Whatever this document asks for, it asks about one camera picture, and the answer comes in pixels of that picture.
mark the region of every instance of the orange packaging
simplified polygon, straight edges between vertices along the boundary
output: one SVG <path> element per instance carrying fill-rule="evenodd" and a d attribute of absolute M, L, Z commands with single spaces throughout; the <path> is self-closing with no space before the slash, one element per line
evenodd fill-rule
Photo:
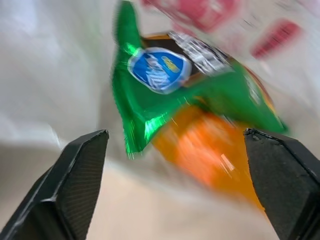
<path fill-rule="evenodd" d="M 196 106 L 181 110 L 154 138 L 168 161 L 215 191 L 260 204 L 250 177 L 243 131 L 247 127 Z"/>

